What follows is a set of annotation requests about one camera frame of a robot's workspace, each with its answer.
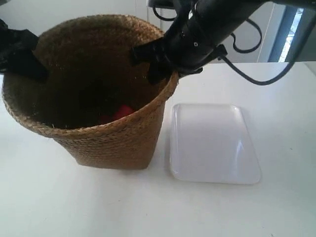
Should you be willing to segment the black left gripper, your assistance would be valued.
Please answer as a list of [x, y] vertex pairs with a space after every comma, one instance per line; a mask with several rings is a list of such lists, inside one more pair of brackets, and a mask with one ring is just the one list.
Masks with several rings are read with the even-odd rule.
[[35, 57], [33, 50], [39, 38], [29, 30], [13, 30], [0, 21], [0, 72], [10, 72], [45, 82], [48, 70]]

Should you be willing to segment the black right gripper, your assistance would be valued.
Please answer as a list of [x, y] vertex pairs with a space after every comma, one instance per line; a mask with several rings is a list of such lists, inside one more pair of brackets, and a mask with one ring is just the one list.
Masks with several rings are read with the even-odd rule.
[[204, 65], [227, 56], [222, 41], [228, 35], [197, 14], [184, 14], [176, 17], [163, 39], [131, 48], [130, 62], [150, 63], [147, 79], [151, 85], [169, 82], [173, 73], [198, 74]]

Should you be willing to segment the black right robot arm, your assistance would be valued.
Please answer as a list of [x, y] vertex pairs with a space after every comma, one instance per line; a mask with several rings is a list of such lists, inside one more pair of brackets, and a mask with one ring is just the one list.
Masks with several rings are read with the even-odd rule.
[[130, 51], [132, 65], [148, 63], [150, 84], [181, 76], [199, 74], [204, 65], [217, 58], [217, 47], [245, 22], [263, 0], [174, 1], [177, 16], [164, 35]]

